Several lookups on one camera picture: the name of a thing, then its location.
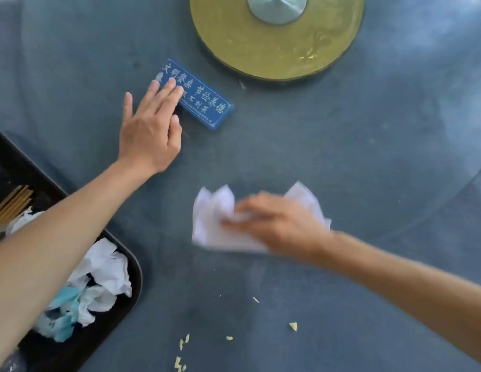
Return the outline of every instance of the chopsticks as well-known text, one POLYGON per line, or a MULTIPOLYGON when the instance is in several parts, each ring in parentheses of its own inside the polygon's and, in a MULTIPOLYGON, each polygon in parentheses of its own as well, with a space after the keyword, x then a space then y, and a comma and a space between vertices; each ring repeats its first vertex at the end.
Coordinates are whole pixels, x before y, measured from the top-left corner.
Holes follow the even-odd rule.
POLYGON ((32 201, 33 190, 28 185, 19 185, 0 203, 0 225, 7 224, 18 216, 32 201))

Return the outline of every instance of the table surface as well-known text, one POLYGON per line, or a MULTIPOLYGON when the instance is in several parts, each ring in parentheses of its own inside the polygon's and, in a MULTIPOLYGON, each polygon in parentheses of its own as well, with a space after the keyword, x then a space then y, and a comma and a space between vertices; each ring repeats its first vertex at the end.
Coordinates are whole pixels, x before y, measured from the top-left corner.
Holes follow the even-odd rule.
POLYGON ((0 0, 0 129, 73 191, 114 161, 124 92, 168 57, 236 110, 216 132, 184 113, 180 156, 116 214, 144 294, 82 370, 171 369, 188 333, 197 371, 481 370, 346 279, 190 244, 200 187, 300 180, 335 228, 481 283, 481 0, 366 0, 344 56, 290 84, 219 65, 188 0, 0 0))

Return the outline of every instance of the forearm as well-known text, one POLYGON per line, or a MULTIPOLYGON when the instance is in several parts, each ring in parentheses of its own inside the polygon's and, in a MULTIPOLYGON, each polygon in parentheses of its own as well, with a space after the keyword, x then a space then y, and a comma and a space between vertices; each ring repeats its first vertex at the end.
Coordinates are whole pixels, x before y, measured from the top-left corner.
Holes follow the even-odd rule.
POLYGON ((118 162, 0 243, 0 364, 147 177, 118 162))
POLYGON ((345 234, 336 234, 334 240, 337 272, 389 300, 481 363, 481 286, 345 234))

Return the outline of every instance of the blue sign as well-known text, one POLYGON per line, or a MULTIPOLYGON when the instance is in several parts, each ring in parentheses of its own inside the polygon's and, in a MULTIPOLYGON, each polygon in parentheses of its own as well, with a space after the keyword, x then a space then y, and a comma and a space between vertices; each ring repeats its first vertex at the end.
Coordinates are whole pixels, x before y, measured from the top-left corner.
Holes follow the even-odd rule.
POLYGON ((218 128, 223 119, 234 109, 232 103, 211 87, 175 61, 168 59, 156 76, 156 80, 160 86, 163 86, 170 77, 174 77, 177 86, 180 85, 184 89, 178 103, 211 130, 218 128))

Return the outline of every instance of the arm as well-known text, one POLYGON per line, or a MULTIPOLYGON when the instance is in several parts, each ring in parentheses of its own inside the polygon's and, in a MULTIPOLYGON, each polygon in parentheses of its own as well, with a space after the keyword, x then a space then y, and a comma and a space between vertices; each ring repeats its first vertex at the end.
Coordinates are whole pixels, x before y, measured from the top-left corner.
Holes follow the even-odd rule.
POLYGON ((116 163, 0 243, 0 366, 75 269, 120 205, 180 151, 172 115, 182 87, 153 81, 135 115, 125 94, 116 163))
POLYGON ((236 210, 259 218, 225 227, 251 234, 273 252, 353 279, 481 363, 481 286, 331 231, 283 197, 261 193, 236 210))

